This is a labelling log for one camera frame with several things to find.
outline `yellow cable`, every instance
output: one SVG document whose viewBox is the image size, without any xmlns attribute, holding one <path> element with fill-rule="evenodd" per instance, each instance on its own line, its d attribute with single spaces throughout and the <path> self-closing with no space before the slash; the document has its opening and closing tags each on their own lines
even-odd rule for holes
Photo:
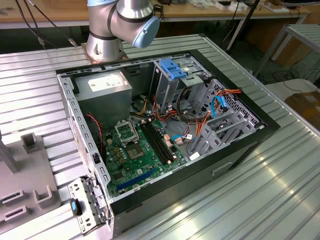
<svg viewBox="0 0 320 240">
<path fill-rule="evenodd" d="M 143 109 L 140 112 L 138 112 L 137 115 L 142 115 L 146 111 L 146 108 L 147 108 L 147 101 L 144 100 Z"/>
</svg>

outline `blue latch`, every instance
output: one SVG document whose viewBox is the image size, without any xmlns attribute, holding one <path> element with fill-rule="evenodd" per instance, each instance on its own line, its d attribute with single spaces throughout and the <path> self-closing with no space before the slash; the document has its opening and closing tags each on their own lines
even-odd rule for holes
<svg viewBox="0 0 320 240">
<path fill-rule="evenodd" d="M 180 67 L 174 63 L 170 58 L 159 61 L 163 69 L 170 74 L 172 79 L 181 79 L 187 76 L 187 73 L 182 71 Z"/>
</svg>

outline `power cable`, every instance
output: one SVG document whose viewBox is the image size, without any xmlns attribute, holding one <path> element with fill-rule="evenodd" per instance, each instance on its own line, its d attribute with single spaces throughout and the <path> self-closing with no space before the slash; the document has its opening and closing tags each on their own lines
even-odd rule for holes
<svg viewBox="0 0 320 240">
<path fill-rule="evenodd" d="M 49 17 L 47 17 L 47 15 L 45 15 L 45 13 L 43 11 L 41 11 L 41 9 L 35 5 L 31 0 L 28 0 L 28 2 L 35 7 L 35 9 L 37 9 L 39 11 L 39 13 L 41 13 L 42 16 L 45 17 L 45 19 L 47 19 L 49 21 L 49 23 L 51 23 L 68 41 L 69 43 L 74 46 L 74 47 L 77 47 L 77 43 L 75 40 L 73 40 L 71 37 L 68 37 L 63 31 L 60 30 L 60 28 L 53 22 L 49 19 Z"/>
<path fill-rule="evenodd" d="M 29 24 L 28 21 L 26 20 L 25 14 L 24 14 L 24 12 L 23 12 L 23 10 L 22 10 L 22 8 L 21 8 L 20 3 L 18 2 L 18 0 L 15 0 L 15 3 L 16 3 L 16 5 L 17 5 L 17 7 L 18 7 L 18 10 L 19 10 L 19 12 L 20 12 L 20 15 L 21 15 L 24 23 L 27 25 L 27 27 L 29 28 L 29 30 L 37 37 L 40 45 L 41 45 L 44 49 L 46 49 L 46 44 L 45 44 L 45 43 L 48 43 L 48 44 L 52 45 L 54 48 L 57 48 L 53 43 L 51 43 L 50 41 L 46 40 L 43 35 L 41 35 L 39 32 L 36 32 L 35 30 L 32 29 L 32 27 L 30 26 L 30 24 Z"/>
</svg>

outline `metal table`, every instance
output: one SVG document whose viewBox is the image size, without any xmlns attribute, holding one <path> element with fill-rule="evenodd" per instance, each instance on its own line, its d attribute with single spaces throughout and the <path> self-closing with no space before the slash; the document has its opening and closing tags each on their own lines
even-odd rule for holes
<svg viewBox="0 0 320 240">
<path fill-rule="evenodd" d="M 198 49 L 282 128 L 237 168 L 117 239 L 319 238 L 320 133 L 205 36 L 159 38 L 144 57 Z M 64 205 L 0 239 L 77 239 L 81 232 L 66 185 L 85 174 L 63 110 L 55 69 L 89 64 L 81 47 L 0 55 L 3 141 L 42 135 Z M 103 236 L 105 228 L 85 239 Z"/>
<path fill-rule="evenodd" d="M 292 37 L 303 42 L 305 45 L 309 46 L 314 51 L 320 53 L 320 24 L 292 24 L 292 25 L 284 25 L 279 34 L 276 36 L 268 51 L 265 53 L 263 58 L 260 61 L 259 67 L 253 73 L 254 76 L 258 76 L 258 74 L 264 69 L 266 64 L 268 63 L 269 58 L 274 53 L 278 45 L 281 43 L 279 48 L 276 50 L 272 60 L 275 61 L 278 56 L 281 54 L 282 50 L 285 48 L 287 43 L 290 41 Z M 307 79 L 309 75 L 320 65 L 319 61 L 310 69 L 309 73 L 305 78 Z"/>
</svg>

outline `green motherboard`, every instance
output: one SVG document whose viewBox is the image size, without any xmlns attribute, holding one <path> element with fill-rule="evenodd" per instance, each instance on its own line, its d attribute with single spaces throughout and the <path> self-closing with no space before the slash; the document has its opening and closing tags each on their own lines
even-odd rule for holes
<svg viewBox="0 0 320 240">
<path fill-rule="evenodd" d="M 148 125 L 138 123 L 131 126 L 137 134 L 130 127 L 121 126 L 103 135 L 107 149 L 105 165 L 111 176 L 107 189 L 111 197 L 137 188 L 186 163 L 174 144 L 166 145 L 166 132 L 157 119 Z M 123 146 L 123 139 L 136 135 L 137 140 Z"/>
</svg>

